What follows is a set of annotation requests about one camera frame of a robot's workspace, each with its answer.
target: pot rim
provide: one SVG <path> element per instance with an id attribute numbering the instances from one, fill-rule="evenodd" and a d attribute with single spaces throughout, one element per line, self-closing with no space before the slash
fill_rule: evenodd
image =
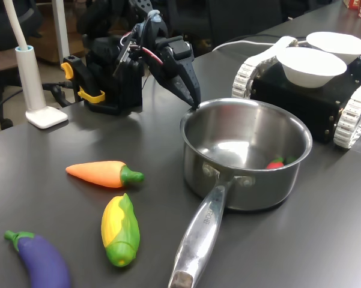
<path id="1" fill-rule="evenodd" d="M 210 107 L 210 106 L 216 106 L 216 105 L 222 105 L 222 104 L 249 104 L 252 106 L 265 106 L 268 108 L 271 108 L 273 110 L 277 110 L 287 116 L 290 117 L 290 120 L 292 120 L 293 122 L 295 122 L 299 128 L 302 130 L 303 135 L 306 138 L 306 149 L 304 151 L 304 153 L 294 162 L 287 164 L 283 167 L 280 168 L 275 168 L 275 169 L 247 169 L 247 168 L 240 168 L 240 167 L 235 167 L 235 166 L 230 166 L 230 165 L 226 165 L 226 164 L 221 164 L 215 160 L 213 160 L 212 158 L 204 155 L 203 153 L 201 153 L 200 151 L 198 151 L 193 145 L 191 145 L 191 143 L 188 141 L 187 136 L 186 136 L 186 132 L 185 132 L 185 126 L 186 123 L 188 121 L 188 119 L 193 116 L 195 113 L 198 112 L 198 110 L 202 110 L 205 109 L 206 107 Z M 219 98 L 219 99 L 214 99 L 214 100 L 209 100 L 209 101 L 205 101 L 202 102 L 200 104 L 200 107 L 195 110 L 193 108 L 189 109 L 184 116 L 182 117 L 181 121 L 180 121 L 180 131 L 181 131 L 181 135 L 183 137 L 184 142 L 198 155 L 200 155 L 201 157 L 203 157 L 204 159 L 207 159 L 208 161 L 217 164 L 219 166 L 225 167 L 225 168 L 229 168 L 229 169 L 235 169 L 235 170 L 239 170 L 239 171 L 245 171 L 245 172 L 263 172 L 263 171 L 276 171 L 276 170 L 284 170 L 287 169 L 289 167 L 292 167 L 296 164 L 299 164 L 302 160 L 304 160 L 308 154 L 310 153 L 311 149 L 312 149 L 312 136 L 310 131 L 308 130 L 307 126 L 305 126 L 305 124 L 295 115 L 293 115 L 292 113 L 290 113 L 289 111 L 286 111 L 278 106 L 269 104 L 269 103 L 265 103 L 262 101 L 256 101 L 256 100 L 248 100 L 248 99 L 239 99 L 239 98 Z"/>

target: table surface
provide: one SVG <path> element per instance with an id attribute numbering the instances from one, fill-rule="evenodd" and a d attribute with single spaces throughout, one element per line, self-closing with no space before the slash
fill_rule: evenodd
<path id="1" fill-rule="evenodd" d="M 267 32 L 331 30 L 361 36 L 355 11 L 335 3 Z M 239 66 L 261 47 L 225 47 L 194 61 L 202 99 L 227 97 Z M 25 267 L 4 231 L 43 235 L 66 259 L 73 287 L 166 287 L 180 240 L 201 199 L 182 177 L 180 118 L 187 105 L 152 77 L 144 111 L 114 117 L 82 104 L 69 124 L 30 124 L 0 133 L 0 287 L 29 287 Z M 202 287 L 361 288 L 361 140 L 348 151 L 314 143 L 294 191 L 278 209 L 226 211 Z M 66 175 L 71 164 L 121 160 L 145 173 L 142 185 L 108 190 Z M 128 192 L 141 231 L 136 260 L 125 269 L 106 258 L 102 213 Z"/>

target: stainless steel saucepan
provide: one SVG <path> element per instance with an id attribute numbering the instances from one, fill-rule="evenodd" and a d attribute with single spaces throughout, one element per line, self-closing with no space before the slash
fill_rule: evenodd
<path id="1" fill-rule="evenodd" d="M 257 211 L 280 204 L 312 147 L 301 120 L 274 105 L 211 100 L 181 120 L 184 178 L 205 197 L 181 240 L 169 288 L 194 288 L 210 258 L 224 207 Z M 295 159 L 266 170 L 273 160 Z"/>

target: lamp base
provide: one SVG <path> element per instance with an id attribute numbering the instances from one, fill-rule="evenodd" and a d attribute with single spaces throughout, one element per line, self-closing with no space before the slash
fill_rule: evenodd
<path id="1" fill-rule="evenodd" d="M 67 114 L 62 111 L 46 106 L 38 110 L 27 110 L 25 116 L 28 121 L 40 129 L 46 129 L 68 120 Z"/>

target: white desk lamp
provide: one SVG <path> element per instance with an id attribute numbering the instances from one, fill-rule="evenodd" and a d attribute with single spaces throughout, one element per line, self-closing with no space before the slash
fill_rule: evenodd
<path id="1" fill-rule="evenodd" d="M 19 45 L 15 52 L 27 106 L 25 112 L 27 120 L 41 129 L 68 120 L 67 114 L 46 105 L 34 48 L 26 44 L 12 0 L 4 0 L 4 5 Z"/>

